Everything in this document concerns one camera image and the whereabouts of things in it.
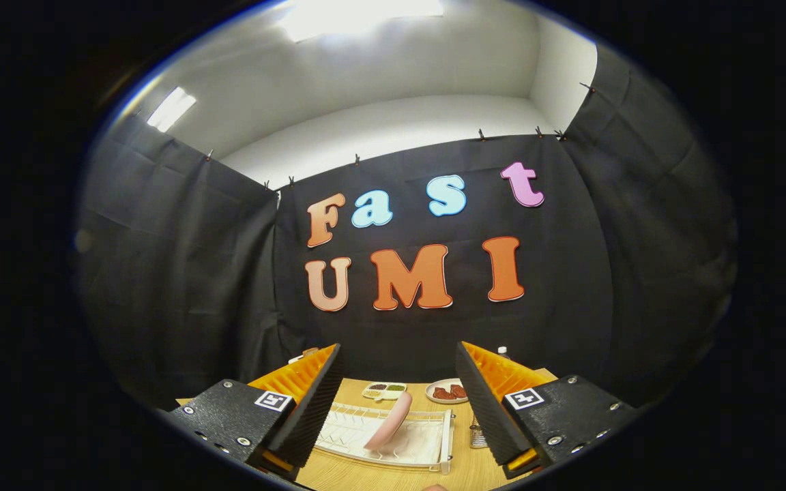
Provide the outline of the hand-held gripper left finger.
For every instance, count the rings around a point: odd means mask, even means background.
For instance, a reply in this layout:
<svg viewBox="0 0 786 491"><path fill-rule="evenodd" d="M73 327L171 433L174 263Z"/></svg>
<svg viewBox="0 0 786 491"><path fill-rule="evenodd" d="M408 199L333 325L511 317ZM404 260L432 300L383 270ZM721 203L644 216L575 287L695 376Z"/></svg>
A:
<svg viewBox="0 0 786 491"><path fill-rule="evenodd" d="M343 346L330 343L253 378L221 377L157 414L210 453L296 481L336 401L345 364Z"/></svg>

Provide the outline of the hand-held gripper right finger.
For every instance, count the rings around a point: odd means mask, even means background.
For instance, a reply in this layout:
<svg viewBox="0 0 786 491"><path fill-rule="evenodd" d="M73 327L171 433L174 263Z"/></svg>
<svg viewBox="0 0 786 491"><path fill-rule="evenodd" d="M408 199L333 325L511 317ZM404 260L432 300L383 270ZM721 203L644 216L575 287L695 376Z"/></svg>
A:
<svg viewBox="0 0 786 491"><path fill-rule="evenodd" d="M468 342L456 375L508 479L561 466L623 431L639 411L580 375L558 378Z"/></svg>

